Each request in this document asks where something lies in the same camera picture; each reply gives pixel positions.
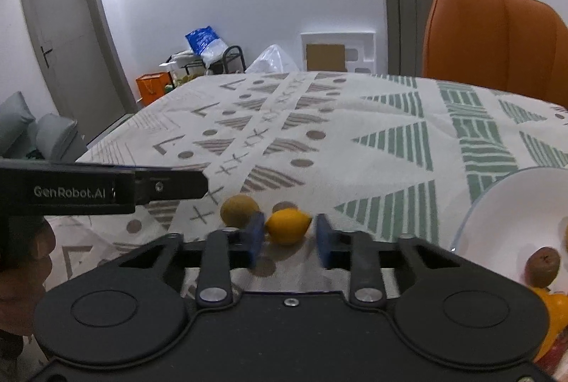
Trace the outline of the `person's left hand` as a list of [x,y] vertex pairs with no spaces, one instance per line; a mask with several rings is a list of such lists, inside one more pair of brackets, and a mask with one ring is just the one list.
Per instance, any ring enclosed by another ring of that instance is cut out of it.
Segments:
[[50,254],[56,247],[51,225],[42,222],[31,240],[31,259],[21,267],[1,273],[1,329],[19,336],[34,333],[34,313],[45,294],[44,283],[51,273]]

